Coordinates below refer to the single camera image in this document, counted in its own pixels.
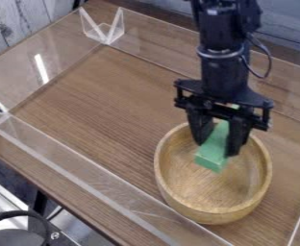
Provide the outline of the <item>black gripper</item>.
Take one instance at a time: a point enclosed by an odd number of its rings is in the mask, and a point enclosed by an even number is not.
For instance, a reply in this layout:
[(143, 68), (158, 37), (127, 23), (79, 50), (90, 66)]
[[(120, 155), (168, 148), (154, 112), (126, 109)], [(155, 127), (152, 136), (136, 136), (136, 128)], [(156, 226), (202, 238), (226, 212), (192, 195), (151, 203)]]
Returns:
[(250, 87), (249, 51), (229, 54), (198, 52), (202, 64), (199, 80), (178, 79), (175, 105), (186, 110), (192, 138), (198, 145), (208, 139), (214, 118), (229, 121), (226, 155), (238, 156), (249, 141), (251, 129), (270, 128), (274, 101)]

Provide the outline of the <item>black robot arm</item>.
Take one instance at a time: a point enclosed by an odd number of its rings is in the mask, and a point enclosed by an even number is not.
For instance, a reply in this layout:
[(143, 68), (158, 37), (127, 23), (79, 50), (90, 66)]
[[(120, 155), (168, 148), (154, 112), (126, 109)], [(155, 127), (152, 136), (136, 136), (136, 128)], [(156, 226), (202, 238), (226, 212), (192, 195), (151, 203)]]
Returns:
[(202, 77), (175, 81), (175, 106), (186, 111), (191, 135), (206, 143), (215, 120), (229, 123), (223, 154), (241, 153), (254, 129), (270, 128), (274, 100), (250, 87), (251, 47), (262, 47), (253, 33), (261, 27), (257, 0), (190, 0), (199, 31), (196, 54)]

